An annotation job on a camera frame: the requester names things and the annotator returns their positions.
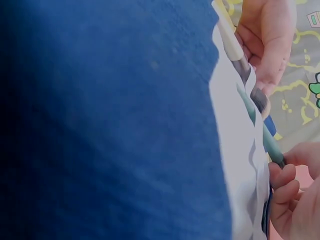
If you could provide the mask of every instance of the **hand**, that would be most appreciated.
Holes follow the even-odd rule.
[[[273,192],[270,218],[284,240],[318,240],[320,237],[320,142],[305,142],[284,155],[287,166],[269,164]],[[296,167],[306,165],[314,182],[299,190]]]
[[[296,23],[294,0],[243,0],[235,35],[256,68],[257,86],[267,96],[284,74]]]

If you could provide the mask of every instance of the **white fabric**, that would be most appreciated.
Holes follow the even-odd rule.
[[[210,83],[210,95],[219,132],[224,176],[232,210],[234,240],[265,240],[261,222],[269,197],[268,161],[263,148],[263,120],[256,109],[255,125],[249,118],[237,84],[248,96],[256,82],[252,70],[246,87],[228,59],[217,27],[212,40],[219,60]]]

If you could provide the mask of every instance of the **green cartoon character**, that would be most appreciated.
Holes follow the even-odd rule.
[[[315,94],[316,97],[316,106],[320,109],[320,82],[319,82],[320,72],[315,75],[316,83],[310,83],[309,89]]]

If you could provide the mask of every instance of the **blue shirt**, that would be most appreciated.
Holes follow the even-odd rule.
[[[231,239],[210,3],[2,3],[1,239]]]

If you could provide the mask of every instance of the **green pen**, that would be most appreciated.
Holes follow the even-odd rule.
[[[244,102],[244,105],[246,107],[246,110],[249,114],[251,121],[254,124],[256,122],[256,109],[253,103],[250,101],[247,94],[240,89],[239,85],[236,86],[236,89]],[[282,154],[278,144],[276,143],[276,140],[271,135],[271,133],[269,132],[268,128],[264,123],[263,123],[263,146],[268,152],[272,162],[278,164],[280,168],[283,169],[286,165],[285,157]]]

